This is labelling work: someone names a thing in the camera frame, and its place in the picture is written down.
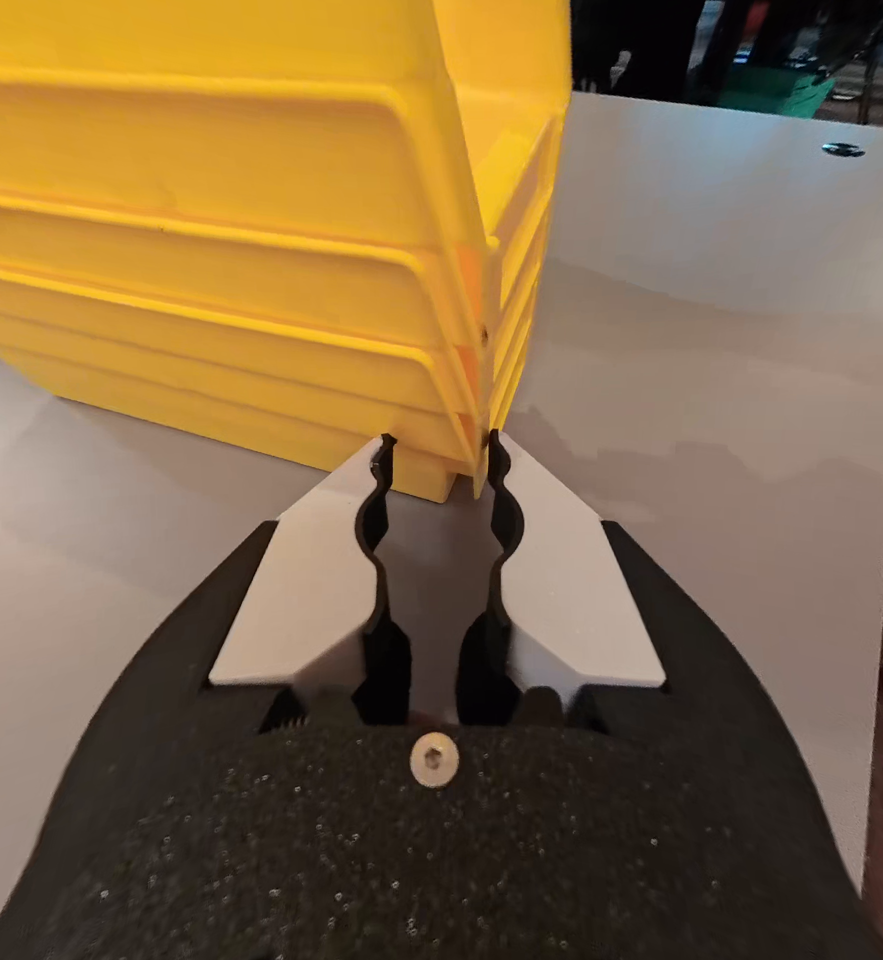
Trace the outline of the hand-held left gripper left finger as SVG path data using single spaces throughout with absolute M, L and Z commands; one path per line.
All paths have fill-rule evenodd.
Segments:
M 212 687 L 288 687 L 305 706 L 362 687 L 365 635 L 387 594 L 375 551 L 396 443 L 369 440 L 280 513 L 208 673 Z

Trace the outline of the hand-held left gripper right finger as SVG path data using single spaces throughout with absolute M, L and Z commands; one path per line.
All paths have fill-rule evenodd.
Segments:
M 493 507 L 505 525 L 494 609 L 506 623 L 495 653 L 525 693 L 570 706 L 585 687 L 656 690 L 666 674 L 601 517 L 506 433 L 489 441 Z

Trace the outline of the yellow plastic storage bin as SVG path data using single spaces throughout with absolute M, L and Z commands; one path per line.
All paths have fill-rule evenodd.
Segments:
M 80 371 L 87 387 L 47 374 L 63 397 L 113 375 L 367 437 L 469 423 L 453 373 L 424 349 L 3 269 L 0 357 Z
M 149 299 L 178 309 L 328 331 L 437 355 L 469 377 L 505 324 L 506 304 L 538 254 L 544 194 L 529 203 L 508 253 L 483 267 L 484 318 L 472 318 L 455 263 L 431 249 L 324 241 L 270 231 L 117 214 L 0 194 L 0 269 Z
M 48 390 L 48 374 L 66 374 L 69 387 L 88 387 L 80 370 L 50 366 L 42 361 L 27 368 L 12 366 L 28 381 L 58 398 L 87 404 L 160 426 L 253 450 L 272 457 L 332 472 L 367 441 L 389 434 L 397 441 L 394 485 L 404 494 L 442 503 L 448 498 L 454 477 L 469 476 L 480 486 L 488 466 L 483 418 L 468 414 L 467 426 L 442 423 L 429 431 L 412 431 L 397 437 L 379 432 L 370 437 L 346 433 L 313 422 L 248 407 L 231 406 L 203 395 L 170 390 L 153 384 L 140 385 L 109 374 L 82 394 L 59 395 Z
M 0 194 L 482 249 L 569 50 L 567 2 L 0 2 Z

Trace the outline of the grey desk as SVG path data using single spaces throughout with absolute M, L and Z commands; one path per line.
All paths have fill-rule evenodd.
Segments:
M 822 151 L 842 141 L 860 158 Z M 581 94 L 507 435 L 721 627 L 863 873 L 883 611 L 883 128 Z M 317 470 L 0 364 L 0 910 L 147 637 Z

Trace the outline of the green plastic object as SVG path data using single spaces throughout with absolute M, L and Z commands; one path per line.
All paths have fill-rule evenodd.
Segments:
M 835 79 L 819 73 L 736 64 L 715 105 L 720 109 L 811 119 Z

